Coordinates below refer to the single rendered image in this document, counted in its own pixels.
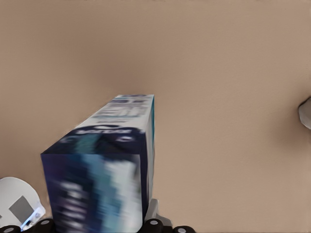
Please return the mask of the silver frame post foot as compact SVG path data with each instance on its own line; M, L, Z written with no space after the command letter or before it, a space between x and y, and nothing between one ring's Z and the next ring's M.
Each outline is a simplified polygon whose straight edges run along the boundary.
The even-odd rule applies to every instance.
M301 124L311 130L311 96L299 105L298 115Z

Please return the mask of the blue and white printed box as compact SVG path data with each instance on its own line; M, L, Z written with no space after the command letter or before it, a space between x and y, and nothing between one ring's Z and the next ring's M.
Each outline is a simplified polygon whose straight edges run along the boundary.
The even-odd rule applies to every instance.
M137 233L153 193L155 97L118 95L41 153L57 233Z

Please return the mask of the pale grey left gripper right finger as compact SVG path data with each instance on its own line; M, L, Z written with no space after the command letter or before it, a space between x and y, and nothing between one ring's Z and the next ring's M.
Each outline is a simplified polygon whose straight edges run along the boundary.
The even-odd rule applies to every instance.
M147 222L150 219L158 219L163 223L163 225L172 225L172 222L168 218L163 217L159 214L159 200L158 199L150 200L144 222Z

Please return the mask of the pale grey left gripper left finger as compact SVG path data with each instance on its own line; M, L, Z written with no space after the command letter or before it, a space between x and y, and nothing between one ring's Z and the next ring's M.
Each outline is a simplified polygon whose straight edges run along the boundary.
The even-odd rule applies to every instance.
M43 206L40 206L34 210L34 212L25 220L21 225L21 229L29 229L34 226L45 215L46 210Z

